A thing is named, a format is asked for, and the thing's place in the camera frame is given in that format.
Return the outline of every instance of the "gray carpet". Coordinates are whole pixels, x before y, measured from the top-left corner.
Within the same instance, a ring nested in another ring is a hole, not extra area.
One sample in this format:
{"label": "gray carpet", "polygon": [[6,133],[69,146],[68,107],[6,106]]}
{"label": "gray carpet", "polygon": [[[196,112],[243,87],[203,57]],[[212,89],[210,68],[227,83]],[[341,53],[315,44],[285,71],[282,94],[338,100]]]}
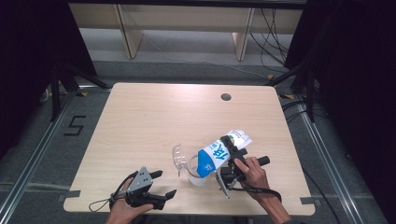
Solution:
{"label": "gray carpet", "polygon": [[[262,85],[268,75],[279,76],[281,73],[270,71],[262,66],[238,66],[237,69],[213,64],[195,63],[116,63],[94,62],[99,78],[108,84],[119,81],[158,82],[158,83],[199,83],[199,84],[233,84]],[[80,84],[90,84],[78,78]],[[277,85],[279,94],[290,93],[292,78]],[[64,119],[52,139],[49,149],[31,180],[31,185],[24,193],[9,223],[104,223],[103,213],[67,213],[58,197],[64,195],[73,182],[85,149],[91,139],[93,130],[109,95],[108,91],[89,91],[85,97],[76,96],[67,108]],[[281,100],[285,105],[292,100]],[[326,112],[315,104],[316,124],[337,169],[345,180],[347,188],[354,197],[366,223],[387,223],[381,211],[365,186],[359,172],[348,157],[332,123],[326,118]],[[31,117],[20,143],[12,148],[0,162],[0,196],[6,197],[9,184],[15,182],[37,146],[40,136],[50,124],[51,102],[39,106]],[[298,113],[297,106],[285,111],[285,118]],[[74,116],[85,116],[76,119],[75,124],[83,125],[80,135],[66,136],[77,130],[68,125]],[[319,159],[315,145],[306,130],[301,116],[289,122],[290,132],[296,146],[300,161],[305,170],[318,183],[328,198],[331,207],[341,223],[349,223],[346,212],[337,198],[334,187]],[[334,215],[320,194],[318,188],[306,177],[311,194],[318,200],[316,213],[311,217],[296,217],[306,223],[336,223]],[[42,185],[51,185],[52,189]],[[254,223],[271,223],[267,216],[252,217]]]}

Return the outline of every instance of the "aluminum rail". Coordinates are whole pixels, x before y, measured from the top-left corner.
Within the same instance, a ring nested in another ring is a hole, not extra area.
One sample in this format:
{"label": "aluminum rail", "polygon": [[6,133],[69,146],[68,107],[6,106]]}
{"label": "aluminum rail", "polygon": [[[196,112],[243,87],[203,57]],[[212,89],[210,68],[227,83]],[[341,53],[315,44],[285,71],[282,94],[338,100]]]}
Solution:
{"label": "aluminum rail", "polygon": [[56,131],[64,118],[64,112],[74,99],[75,94],[75,92],[69,92],[65,96],[64,102],[62,103],[62,110],[60,111],[58,117],[49,124],[49,127],[47,128],[44,136],[38,143],[38,146],[36,147],[34,153],[24,167],[21,175],[14,183],[6,199],[1,204],[0,223],[7,224],[9,219],[11,218],[15,208],[21,200],[24,191],[26,190],[27,185],[35,174],[35,171],[41,160],[43,159],[44,155],[46,154],[47,148],[49,147],[53,136],[56,134]]}
{"label": "aluminum rail", "polygon": [[[295,95],[295,99],[298,101],[303,100],[303,98],[298,94]],[[305,111],[305,106],[298,105],[298,109],[300,112],[303,112]],[[332,185],[334,186],[335,192],[337,193],[338,198],[341,201],[341,205],[343,205],[346,211],[346,216],[348,217],[350,223],[364,223],[361,212],[359,211],[355,201],[349,193],[349,190],[347,189],[343,178],[335,167],[335,164],[332,161],[332,156],[326,148],[326,145],[324,144],[319,134],[317,126],[314,122],[311,122],[310,118],[306,115],[306,113],[303,113],[302,117],[305,123],[305,127],[308,130],[309,135],[311,135],[312,140],[314,141],[319,157],[324,165],[324,168],[327,171],[330,180],[332,181]]]}

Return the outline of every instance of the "wooden table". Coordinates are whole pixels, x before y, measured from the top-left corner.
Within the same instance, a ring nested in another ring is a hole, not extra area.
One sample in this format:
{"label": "wooden table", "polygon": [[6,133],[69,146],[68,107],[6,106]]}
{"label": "wooden table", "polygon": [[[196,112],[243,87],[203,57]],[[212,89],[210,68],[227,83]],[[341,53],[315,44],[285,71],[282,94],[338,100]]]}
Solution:
{"label": "wooden table", "polygon": [[[223,93],[231,100],[222,100]],[[177,189],[163,210],[151,214],[264,215],[245,192],[231,191],[226,199],[214,176],[205,188],[192,186],[186,172],[177,176],[175,145],[181,144],[189,157],[236,129],[253,140],[248,156],[270,158],[264,166],[270,186],[280,192],[289,213],[313,215],[315,206],[300,200],[311,195],[275,89],[195,84],[116,84],[70,189],[81,193],[67,198],[64,209],[89,211],[90,203],[108,198],[127,175],[146,166],[150,172],[163,170],[150,193]],[[108,212],[108,206],[100,211]]]}

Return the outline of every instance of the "strap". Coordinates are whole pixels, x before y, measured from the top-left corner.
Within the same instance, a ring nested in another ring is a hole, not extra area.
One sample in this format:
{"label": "strap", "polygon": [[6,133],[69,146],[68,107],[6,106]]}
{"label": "strap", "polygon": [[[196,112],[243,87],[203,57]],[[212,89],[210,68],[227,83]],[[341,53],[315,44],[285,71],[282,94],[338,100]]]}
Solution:
{"label": "strap", "polygon": [[273,190],[273,189],[258,189],[258,188],[246,188],[246,189],[233,189],[237,191],[246,191],[249,193],[269,193],[275,195],[279,201],[282,203],[282,196],[280,195],[279,192]]}

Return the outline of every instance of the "hand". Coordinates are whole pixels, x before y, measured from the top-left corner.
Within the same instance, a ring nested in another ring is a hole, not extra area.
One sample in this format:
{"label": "hand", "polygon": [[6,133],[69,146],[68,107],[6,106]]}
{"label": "hand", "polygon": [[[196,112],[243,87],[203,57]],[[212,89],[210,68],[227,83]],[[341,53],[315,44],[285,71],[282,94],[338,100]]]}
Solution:
{"label": "hand", "polygon": [[[234,162],[247,178],[244,183],[241,183],[242,188],[270,188],[267,174],[265,173],[265,170],[260,167],[257,158],[247,158],[246,164],[242,163],[238,159],[235,159]],[[249,193],[249,195],[262,206],[274,223],[284,223],[291,220],[288,212],[275,195],[267,193]]]}
{"label": "hand", "polygon": [[[122,189],[127,189],[131,184],[133,178],[130,178],[125,182]],[[108,215],[106,224],[128,224],[131,223],[134,218],[144,214],[151,210],[154,206],[152,204],[143,204],[140,207],[131,207],[124,198],[117,199],[111,208],[110,214]]]}
{"label": "hand", "polygon": [[[240,160],[235,159],[235,164],[239,169],[245,174],[247,180],[241,183],[243,188],[253,187],[258,189],[269,189],[267,174],[265,170],[260,167],[259,161],[255,157],[247,158],[246,164],[242,163]],[[262,204],[269,198],[275,197],[273,194],[264,193],[249,193],[249,195],[256,200],[258,203]]]}

